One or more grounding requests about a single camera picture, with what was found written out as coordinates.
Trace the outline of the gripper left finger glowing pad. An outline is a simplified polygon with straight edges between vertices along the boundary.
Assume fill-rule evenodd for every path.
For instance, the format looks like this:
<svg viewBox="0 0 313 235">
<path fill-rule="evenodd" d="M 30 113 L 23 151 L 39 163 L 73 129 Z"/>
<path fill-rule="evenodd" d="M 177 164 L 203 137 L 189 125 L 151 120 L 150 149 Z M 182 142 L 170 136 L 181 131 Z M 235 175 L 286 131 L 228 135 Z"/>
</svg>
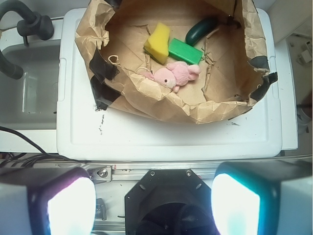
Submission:
<svg viewBox="0 0 313 235">
<path fill-rule="evenodd" d="M 95 185 L 80 167 L 0 170 L 2 235 L 89 235 L 95 212 Z"/>
</svg>

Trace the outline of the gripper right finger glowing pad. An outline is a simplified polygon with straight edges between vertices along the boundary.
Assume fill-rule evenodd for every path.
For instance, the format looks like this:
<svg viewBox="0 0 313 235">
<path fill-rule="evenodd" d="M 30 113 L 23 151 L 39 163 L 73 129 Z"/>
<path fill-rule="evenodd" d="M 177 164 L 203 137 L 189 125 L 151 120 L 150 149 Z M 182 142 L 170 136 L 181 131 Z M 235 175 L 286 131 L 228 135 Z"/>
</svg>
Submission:
<svg viewBox="0 0 313 235">
<path fill-rule="evenodd" d="M 313 165 L 223 162 L 212 182 L 211 206 L 222 235 L 311 235 Z"/>
</svg>

